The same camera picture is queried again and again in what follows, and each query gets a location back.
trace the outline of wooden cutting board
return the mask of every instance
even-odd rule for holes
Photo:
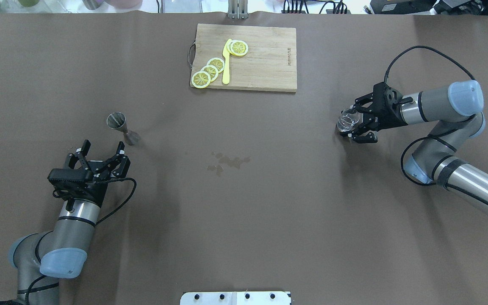
[[[244,40],[250,50],[242,57],[231,55],[229,84],[224,85],[221,82],[220,73],[207,88],[297,91],[297,30],[295,28],[200,23],[197,25],[195,59],[192,63],[191,75],[201,70],[209,59],[223,58],[223,47],[229,38]]]

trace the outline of knife handle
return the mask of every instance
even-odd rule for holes
[[[225,57],[225,67],[223,68],[223,77],[221,78],[221,82],[224,83],[225,85],[229,84],[229,58],[231,58],[231,55]]]

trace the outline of liquid spill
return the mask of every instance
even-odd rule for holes
[[[209,171],[215,171],[216,175],[218,177],[221,177],[221,173],[223,172],[223,166],[221,164],[227,164],[229,167],[240,169],[240,166],[244,163],[250,162],[252,159],[251,157],[246,157],[244,159],[240,159],[239,157],[235,158],[229,158],[228,156],[222,154],[221,152],[215,153],[212,152],[211,155],[213,155],[217,160],[218,164],[216,166],[214,165],[209,165],[207,166],[207,170]]]

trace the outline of green cup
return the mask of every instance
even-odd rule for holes
[[[26,8],[30,8],[34,6],[35,4],[39,3],[39,0],[18,0],[22,6],[25,6]]]

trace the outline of yellow knife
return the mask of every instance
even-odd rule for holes
[[[225,46],[223,46],[223,58],[225,60],[225,67],[223,68],[223,77],[221,79],[221,82],[227,85],[229,83],[229,58],[231,57],[231,54],[229,53],[229,43],[233,41],[232,39],[228,39],[227,42],[225,43]]]

